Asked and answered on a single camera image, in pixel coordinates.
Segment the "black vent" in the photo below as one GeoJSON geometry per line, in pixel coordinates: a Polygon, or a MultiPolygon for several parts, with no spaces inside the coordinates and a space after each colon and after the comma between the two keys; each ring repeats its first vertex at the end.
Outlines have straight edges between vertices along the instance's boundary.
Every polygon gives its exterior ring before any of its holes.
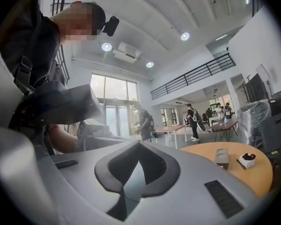
{"type": "Polygon", "coordinates": [[[132,55],[130,55],[130,54],[127,54],[127,53],[126,53],[126,56],[127,56],[127,57],[130,57],[130,58],[133,58],[133,59],[136,58],[136,57],[134,57],[134,56],[132,56],[132,55]]]}
{"type": "Polygon", "coordinates": [[[204,185],[226,218],[232,217],[243,209],[239,202],[218,180],[205,183],[204,185]]]}

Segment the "wooden tabletop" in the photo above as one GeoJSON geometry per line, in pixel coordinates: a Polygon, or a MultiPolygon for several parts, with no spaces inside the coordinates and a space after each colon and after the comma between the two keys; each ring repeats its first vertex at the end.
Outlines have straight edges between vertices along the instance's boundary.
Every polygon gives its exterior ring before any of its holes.
{"type": "Polygon", "coordinates": [[[266,194],[272,184],[273,170],[270,161],[260,150],[237,142],[202,143],[180,150],[198,154],[214,161],[216,150],[225,148],[228,149],[229,155],[228,172],[243,181],[257,196],[266,194]],[[246,170],[236,161],[236,159],[239,159],[239,157],[245,153],[256,155],[255,165],[246,170]]]}
{"type": "Polygon", "coordinates": [[[171,126],[171,127],[158,128],[158,129],[155,129],[155,131],[156,132],[173,132],[173,131],[177,131],[183,127],[185,127],[185,125],[176,125],[176,126],[171,126]]]}
{"type": "Polygon", "coordinates": [[[221,123],[215,124],[211,128],[213,130],[229,130],[237,123],[238,121],[236,118],[231,118],[231,119],[227,119],[227,123],[224,123],[223,125],[220,125],[221,123]]]}

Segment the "recessed light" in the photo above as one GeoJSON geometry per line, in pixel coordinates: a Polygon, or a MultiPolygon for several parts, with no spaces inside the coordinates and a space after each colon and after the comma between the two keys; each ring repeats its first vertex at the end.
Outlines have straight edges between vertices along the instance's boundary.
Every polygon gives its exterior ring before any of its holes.
{"type": "Polygon", "coordinates": [[[217,40],[219,40],[219,39],[221,39],[221,38],[224,38],[224,37],[226,37],[226,35],[224,35],[224,36],[222,36],[222,37],[219,37],[218,39],[216,39],[216,41],[217,41],[217,40]]]}
{"type": "Polygon", "coordinates": [[[112,46],[110,43],[103,43],[102,44],[102,49],[106,52],[110,51],[112,49],[112,46]]]}
{"type": "Polygon", "coordinates": [[[182,33],[182,34],[181,34],[181,39],[182,39],[183,41],[188,40],[188,39],[189,39],[189,33],[188,33],[188,32],[182,33]]]}
{"type": "Polygon", "coordinates": [[[148,63],[147,63],[147,67],[148,67],[148,68],[151,68],[151,67],[153,67],[153,66],[154,66],[154,62],[148,62],[148,63]]]}

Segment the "round wooden table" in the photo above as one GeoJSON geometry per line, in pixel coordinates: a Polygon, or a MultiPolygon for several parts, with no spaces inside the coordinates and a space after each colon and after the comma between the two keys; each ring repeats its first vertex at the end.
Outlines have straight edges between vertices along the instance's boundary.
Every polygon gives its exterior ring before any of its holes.
{"type": "Polygon", "coordinates": [[[180,150],[198,154],[214,161],[216,150],[225,148],[228,149],[229,155],[229,166],[227,171],[244,182],[256,193],[257,196],[266,194],[272,184],[273,170],[270,161],[260,150],[237,142],[202,143],[185,147],[180,150]],[[239,159],[239,157],[245,153],[256,155],[255,165],[248,169],[243,169],[236,161],[236,159],[239,159]]]}

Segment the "black pants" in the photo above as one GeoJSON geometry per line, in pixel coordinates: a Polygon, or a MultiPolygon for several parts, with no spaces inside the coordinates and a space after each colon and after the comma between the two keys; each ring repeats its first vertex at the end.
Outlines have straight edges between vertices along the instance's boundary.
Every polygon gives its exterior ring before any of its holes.
{"type": "Polygon", "coordinates": [[[191,120],[191,125],[192,125],[192,133],[194,138],[199,138],[198,133],[197,133],[197,122],[191,120]]]}

